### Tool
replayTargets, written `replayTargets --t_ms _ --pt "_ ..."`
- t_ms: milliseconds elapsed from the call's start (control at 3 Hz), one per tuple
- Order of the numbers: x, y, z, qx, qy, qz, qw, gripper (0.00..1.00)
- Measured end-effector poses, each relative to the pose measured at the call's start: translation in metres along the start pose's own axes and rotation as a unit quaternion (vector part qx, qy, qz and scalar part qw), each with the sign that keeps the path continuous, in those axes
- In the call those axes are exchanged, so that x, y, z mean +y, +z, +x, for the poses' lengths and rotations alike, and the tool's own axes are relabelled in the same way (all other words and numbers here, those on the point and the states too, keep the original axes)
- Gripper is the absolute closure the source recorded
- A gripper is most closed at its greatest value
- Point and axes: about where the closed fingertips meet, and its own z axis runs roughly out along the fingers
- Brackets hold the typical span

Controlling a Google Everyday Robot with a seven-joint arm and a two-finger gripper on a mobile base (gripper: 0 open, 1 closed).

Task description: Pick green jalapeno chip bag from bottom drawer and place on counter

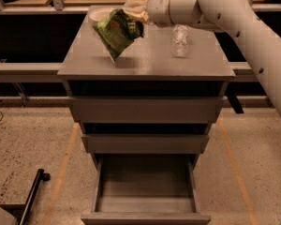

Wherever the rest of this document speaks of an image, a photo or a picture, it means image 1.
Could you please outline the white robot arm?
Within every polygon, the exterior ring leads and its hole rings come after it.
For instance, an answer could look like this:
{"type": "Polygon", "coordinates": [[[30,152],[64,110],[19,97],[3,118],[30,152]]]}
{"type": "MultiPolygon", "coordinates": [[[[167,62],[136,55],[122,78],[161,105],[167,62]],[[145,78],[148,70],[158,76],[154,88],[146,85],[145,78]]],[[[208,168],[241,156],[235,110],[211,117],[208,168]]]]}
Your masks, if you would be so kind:
{"type": "Polygon", "coordinates": [[[185,24],[229,34],[281,116],[281,37],[248,0],[127,0],[124,11],[141,23],[185,24]]]}

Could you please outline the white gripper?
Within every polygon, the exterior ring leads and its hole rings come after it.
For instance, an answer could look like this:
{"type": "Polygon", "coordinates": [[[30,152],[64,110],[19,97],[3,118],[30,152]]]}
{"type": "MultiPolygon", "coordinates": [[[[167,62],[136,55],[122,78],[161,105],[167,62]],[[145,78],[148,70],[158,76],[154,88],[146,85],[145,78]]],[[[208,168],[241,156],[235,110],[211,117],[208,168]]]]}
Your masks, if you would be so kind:
{"type": "Polygon", "coordinates": [[[124,13],[140,23],[154,23],[159,27],[172,26],[170,0],[127,0],[124,13]]]}

